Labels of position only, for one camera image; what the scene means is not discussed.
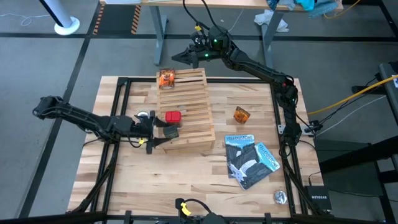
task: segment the book cover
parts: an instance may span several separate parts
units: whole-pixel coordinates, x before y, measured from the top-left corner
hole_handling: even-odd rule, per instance
[[[247,190],[280,168],[279,163],[262,142],[242,152],[239,157],[231,160],[228,166],[243,190]]]
[[[227,165],[250,148],[254,148],[254,136],[252,134],[225,136],[225,150]],[[228,177],[233,178],[233,173],[228,167]]]

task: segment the wooden slatted box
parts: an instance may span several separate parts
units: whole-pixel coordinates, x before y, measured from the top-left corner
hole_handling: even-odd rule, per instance
[[[159,88],[157,83],[157,115],[165,121],[166,111],[180,111],[182,127],[178,129],[179,138],[157,146],[166,153],[206,152],[212,150],[216,140],[211,115],[211,105],[204,68],[176,70],[173,89]],[[164,137],[159,128],[159,137]]]

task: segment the wooden table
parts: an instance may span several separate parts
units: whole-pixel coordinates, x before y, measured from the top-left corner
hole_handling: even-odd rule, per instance
[[[94,113],[110,114],[117,80],[118,77],[101,79]],[[295,84],[300,98],[297,113],[307,120],[299,80],[295,80]],[[133,82],[126,115],[156,110],[156,91],[155,83]],[[125,210],[131,210],[134,215],[174,216],[177,215],[174,200],[182,197],[202,200],[215,213],[226,217],[263,217],[264,212],[270,212],[273,217],[290,217],[288,205],[278,205],[273,199],[275,191],[286,191],[282,169],[246,191],[227,175],[225,135],[253,134],[256,143],[263,142],[282,163],[278,155],[279,143],[269,85],[209,83],[208,91],[216,131],[213,151],[206,154],[166,154],[154,149],[153,155],[147,155],[144,146],[134,149],[128,143],[122,143],[109,204],[110,214],[124,215]],[[238,124],[233,118],[238,105],[251,113],[246,124]],[[95,136],[87,135],[86,141],[92,139]],[[312,139],[306,136],[302,139],[313,144]],[[94,142],[83,148],[69,210],[75,208],[94,186],[102,148],[102,142]],[[297,145],[297,154],[303,183],[306,184],[308,176],[320,170],[317,154],[311,146],[301,142]],[[312,183],[323,185],[321,174],[312,175]],[[295,208],[300,213],[298,193],[293,183],[292,186]],[[102,201],[103,191],[99,196],[99,202]],[[195,203],[189,203],[188,207],[193,215],[205,212]]]
[[[106,4],[105,0],[99,0],[102,4]],[[343,10],[342,0],[335,0],[339,6],[335,9],[335,11]],[[160,64],[160,56],[162,55],[164,35],[166,30],[167,16],[160,15],[159,6],[183,6],[182,0],[178,1],[165,1],[165,2],[149,2],[149,0],[142,0],[141,5],[149,6],[150,13],[152,15],[152,20],[154,22],[154,28],[156,33],[156,45],[155,45],[155,55],[154,55],[154,63],[155,65]],[[204,7],[201,0],[186,0],[185,4],[187,6],[195,6],[195,7]],[[206,4],[208,7],[225,7],[225,8],[240,8],[240,9],[270,9],[266,0],[206,0]],[[274,14],[272,15],[272,19],[269,23],[263,24],[261,26],[261,36],[264,50],[264,57],[266,59],[266,65],[272,68],[272,52],[271,52],[271,42],[274,38],[276,30],[278,28],[279,22],[282,20],[284,12],[288,12],[289,9],[287,6],[277,5]],[[294,11],[303,12],[303,7],[299,4],[296,5]]]

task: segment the white plastic bag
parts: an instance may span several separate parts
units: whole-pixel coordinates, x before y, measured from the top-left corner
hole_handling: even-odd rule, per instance
[[[256,24],[259,24],[259,26],[263,24],[269,25],[269,22],[271,21],[273,14],[274,12],[272,10],[266,9],[264,10],[263,14],[258,14],[255,16],[254,22]],[[287,23],[283,19],[281,19],[278,28],[276,29],[276,32],[288,32],[288,31],[289,29],[287,28]]]

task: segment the red cube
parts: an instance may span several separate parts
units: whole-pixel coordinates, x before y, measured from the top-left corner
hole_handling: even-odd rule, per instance
[[[167,111],[166,112],[166,122],[169,124],[181,126],[181,112]]]

